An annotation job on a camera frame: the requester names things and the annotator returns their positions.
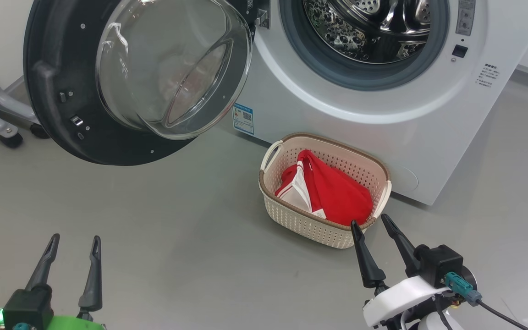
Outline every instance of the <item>gray rubber seal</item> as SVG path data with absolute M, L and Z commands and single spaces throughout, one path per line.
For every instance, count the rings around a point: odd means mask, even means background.
M 439 56 L 449 29 L 449 2 L 435 0 L 431 6 L 431 31 L 420 54 L 390 64 L 372 65 L 346 58 L 319 38 L 304 12 L 301 0 L 281 0 L 280 17 L 289 42 L 302 61 L 317 75 L 354 90 L 384 90 L 419 77 Z

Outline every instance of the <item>laundry basket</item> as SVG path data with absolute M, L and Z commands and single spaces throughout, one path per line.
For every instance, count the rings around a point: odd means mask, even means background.
M 260 190 L 270 217 L 285 228 L 335 248 L 354 245 L 350 227 L 333 223 L 299 209 L 281 200 L 274 192 L 281 186 L 281 175 L 289 166 L 297 163 L 299 153 L 308 149 L 319 159 L 337 167 L 357 182 L 368 188 L 374 207 L 368 220 L 360 224 L 365 230 L 382 213 L 392 184 L 390 174 L 378 159 L 344 144 L 308 133 L 291 134 L 272 144 L 260 167 Z

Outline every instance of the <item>gray floor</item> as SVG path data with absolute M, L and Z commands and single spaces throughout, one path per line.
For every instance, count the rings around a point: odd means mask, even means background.
M 509 83 L 433 207 L 395 196 L 385 210 L 413 243 L 461 253 L 484 300 L 517 319 L 528 317 L 524 80 Z M 86 163 L 26 131 L 21 148 L 0 144 L 0 306 L 59 232 L 52 303 L 76 315 L 98 234 L 104 307 L 94 316 L 111 330 L 366 329 L 361 308 L 372 291 L 361 285 L 354 250 L 273 223 L 257 184 L 266 146 L 230 126 L 130 168 Z M 367 242 L 387 284 L 402 280 L 381 225 Z M 509 328 L 479 308 L 451 313 L 467 330 Z

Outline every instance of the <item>stainless steel drum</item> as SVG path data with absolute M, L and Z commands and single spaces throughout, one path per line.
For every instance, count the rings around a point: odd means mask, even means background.
M 339 54 L 368 64 L 418 54 L 431 27 L 429 0 L 302 0 L 317 35 Z

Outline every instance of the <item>blue and white label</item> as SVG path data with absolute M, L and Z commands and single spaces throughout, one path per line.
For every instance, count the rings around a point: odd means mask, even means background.
M 244 133 L 254 135 L 254 111 L 241 104 L 233 104 L 233 127 Z

